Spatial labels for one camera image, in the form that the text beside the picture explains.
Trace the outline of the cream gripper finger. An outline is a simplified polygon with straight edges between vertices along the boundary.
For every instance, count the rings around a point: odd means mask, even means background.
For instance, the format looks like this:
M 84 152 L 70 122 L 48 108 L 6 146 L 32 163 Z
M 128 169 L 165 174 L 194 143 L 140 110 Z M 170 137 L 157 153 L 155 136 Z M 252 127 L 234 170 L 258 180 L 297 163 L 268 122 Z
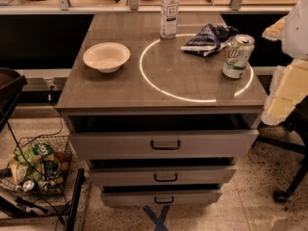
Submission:
M 295 60 L 278 66 L 271 78 L 269 96 L 261 120 L 267 125 L 284 121 L 308 95 L 308 61 Z
M 283 31 L 287 16 L 281 17 L 274 24 L 270 25 L 262 34 L 264 39 L 277 41 L 283 38 Z

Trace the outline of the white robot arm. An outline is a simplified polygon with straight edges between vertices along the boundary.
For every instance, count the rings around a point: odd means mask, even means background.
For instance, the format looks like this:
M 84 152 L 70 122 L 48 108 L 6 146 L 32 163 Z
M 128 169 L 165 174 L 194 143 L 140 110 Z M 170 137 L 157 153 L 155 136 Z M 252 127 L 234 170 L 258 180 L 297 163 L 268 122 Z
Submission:
M 271 78 L 269 96 L 261 115 L 267 125 L 284 121 L 308 95 L 308 0 L 299 0 L 284 19 L 284 25 L 275 23 L 265 34 L 273 36 L 273 29 L 281 33 L 282 51 L 294 60 L 286 67 L 278 66 Z

